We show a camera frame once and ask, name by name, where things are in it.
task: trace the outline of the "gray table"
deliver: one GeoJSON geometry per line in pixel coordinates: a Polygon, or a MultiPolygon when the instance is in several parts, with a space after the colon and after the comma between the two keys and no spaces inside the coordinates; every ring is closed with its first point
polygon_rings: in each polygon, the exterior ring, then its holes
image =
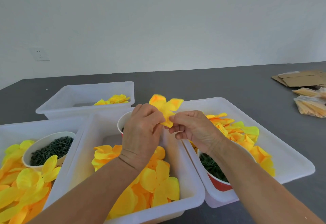
{"type": "MultiPolygon", "coordinates": [[[[35,110],[70,84],[133,81],[135,104],[148,103],[155,93],[186,101],[224,97],[312,161],[313,175],[285,187],[326,222],[326,119],[299,114],[293,102],[296,95],[270,78],[314,69],[326,71],[326,62],[26,79],[0,90],[0,125],[46,119],[35,110]]],[[[204,203],[166,223],[254,222],[243,205],[235,202],[217,209],[204,203]]]]}

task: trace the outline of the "person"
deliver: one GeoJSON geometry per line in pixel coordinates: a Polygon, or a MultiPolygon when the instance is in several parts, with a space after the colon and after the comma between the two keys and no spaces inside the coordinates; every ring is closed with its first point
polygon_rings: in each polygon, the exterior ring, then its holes
{"type": "MultiPolygon", "coordinates": [[[[227,139],[201,111],[169,118],[176,139],[189,139],[220,166],[240,201],[258,224],[324,223],[250,156],[227,139]]],[[[117,198],[147,165],[158,146],[163,114],[150,104],[137,105],[124,126],[122,151],[54,202],[30,224],[102,224],[117,198]]]]}

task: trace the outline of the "wall socket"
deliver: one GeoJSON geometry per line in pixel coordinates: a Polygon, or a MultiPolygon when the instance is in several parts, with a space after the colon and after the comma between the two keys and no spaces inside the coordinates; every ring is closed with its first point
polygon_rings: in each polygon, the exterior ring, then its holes
{"type": "Polygon", "coordinates": [[[31,47],[29,49],[31,55],[36,61],[49,61],[48,55],[46,54],[45,50],[41,47],[31,47]]]}

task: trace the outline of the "plastic bin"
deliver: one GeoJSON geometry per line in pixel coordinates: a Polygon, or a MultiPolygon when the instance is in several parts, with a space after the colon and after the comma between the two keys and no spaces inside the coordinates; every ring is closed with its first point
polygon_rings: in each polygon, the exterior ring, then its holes
{"type": "MultiPolygon", "coordinates": [[[[122,143],[121,134],[117,129],[117,122],[124,113],[131,110],[132,108],[125,111],[105,111],[89,117],[87,128],[68,171],[67,185],[62,186],[66,192],[94,173],[91,164],[94,158],[94,147],[103,144],[113,146],[122,143]]],[[[165,160],[171,165],[170,175],[177,177],[179,180],[180,200],[108,220],[105,223],[159,223],[178,217],[185,210],[195,208],[204,202],[205,188],[182,142],[176,140],[174,135],[164,130],[160,146],[165,148],[165,160]]]]}
{"type": "Polygon", "coordinates": [[[2,160],[5,156],[5,150],[10,145],[20,144],[24,140],[37,141],[47,135],[60,132],[60,131],[71,131],[76,134],[74,141],[67,153],[66,159],[62,164],[60,173],[55,180],[51,189],[50,195],[55,192],[60,192],[59,185],[66,179],[68,169],[71,165],[73,157],[78,147],[80,138],[84,132],[84,125],[86,119],[81,116],[43,120],[27,123],[17,123],[0,126],[0,159],[2,160]]]}
{"type": "MultiPolygon", "coordinates": [[[[315,172],[315,166],[306,157],[295,149],[291,148],[281,139],[262,127],[232,103],[224,98],[215,97],[182,103],[178,112],[200,110],[205,114],[227,113],[227,118],[235,121],[243,121],[245,126],[257,126],[260,130],[256,145],[262,147],[266,152],[273,156],[274,167],[276,170],[275,179],[281,184],[308,176],[315,172]]],[[[197,154],[188,140],[183,140],[185,148],[206,188],[206,203],[216,208],[238,200],[234,190],[219,191],[210,181],[206,169],[200,162],[197,154]]]]}
{"type": "Polygon", "coordinates": [[[46,103],[36,109],[48,119],[88,115],[107,109],[131,107],[135,103],[134,82],[113,82],[82,85],[67,85],[46,103]],[[94,106],[100,99],[108,100],[113,95],[130,96],[129,103],[94,106]]]}

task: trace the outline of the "flattened cardboard box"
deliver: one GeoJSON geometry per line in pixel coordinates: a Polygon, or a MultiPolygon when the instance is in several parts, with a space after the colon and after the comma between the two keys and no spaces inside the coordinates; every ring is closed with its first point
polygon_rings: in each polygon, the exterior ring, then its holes
{"type": "Polygon", "coordinates": [[[326,73],[322,71],[280,74],[272,78],[287,87],[326,86],[326,73]]]}

